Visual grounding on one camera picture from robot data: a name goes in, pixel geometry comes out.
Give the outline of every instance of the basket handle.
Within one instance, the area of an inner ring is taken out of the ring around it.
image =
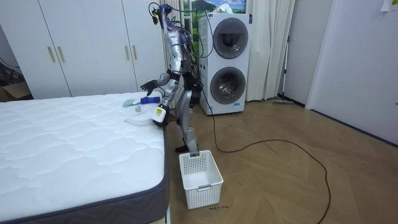
[[[211,188],[211,184],[207,184],[207,185],[199,186],[199,187],[198,187],[198,190],[199,190],[199,191],[202,191],[202,190],[209,190],[210,188]]]

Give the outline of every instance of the gold door handle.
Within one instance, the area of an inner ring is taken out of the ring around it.
[[[62,62],[65,63],[65,59],[63,57],[63,53],[62,53],[61,47],[58,47],[58,51],[60,52],[60,56],[61,56]]]
[[[132,46],[132,51],[134,52],[134,59],[137,60],[137,52],[136,52],[136,46],[135,45]]]
[[[126,50],[126,57],[127,57],[127,60],[130,60],[129,48],[125,45],[125,46],[124,46],[124,49]]]
[[[49,53],[50,53],[52,62],[55,63],[55,57],[54,57],[54,54],[52,53],[51,47],[47,47],[47,48],[48,48],[48,50],[49,50]]]

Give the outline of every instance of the washing machine door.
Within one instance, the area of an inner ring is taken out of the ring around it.
[[[221,21],[213,36],[214,48],[221,57],[226,59],[241,55],[248,40],[248,29],[242,21],[236,18]]]
[[[242,97],[246,88],[243,73],[233,67],[226,67],[216,73],[211,80],[210,90],[213,98],[221,104],[231,104]]]

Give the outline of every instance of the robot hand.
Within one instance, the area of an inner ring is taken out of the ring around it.
[[[152,119],[157,126],[164,128],[169,124],[169,116],[170,108],[168,106],[160,104],[156,108],[155,114],[153,115]]]
[[[154,89],[159,87],[159,85],[157,84],[157,80],[151,80],[140,87],[142,90],[148,91],[147,96],[149,96],[152,93],[152,91],[154,91]]]

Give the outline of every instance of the floor mop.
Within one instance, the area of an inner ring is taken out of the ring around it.
[[[287,38],[286,44],[286,58],[285,58],[285,70],[284,70],[284,85],[282,87],[282,100],[272,100],[272,104],[292,105],[291,101],[285,101],[285,80],[286,80],[286,68],[287,68],[287,52],[289,51],[289,38]]]

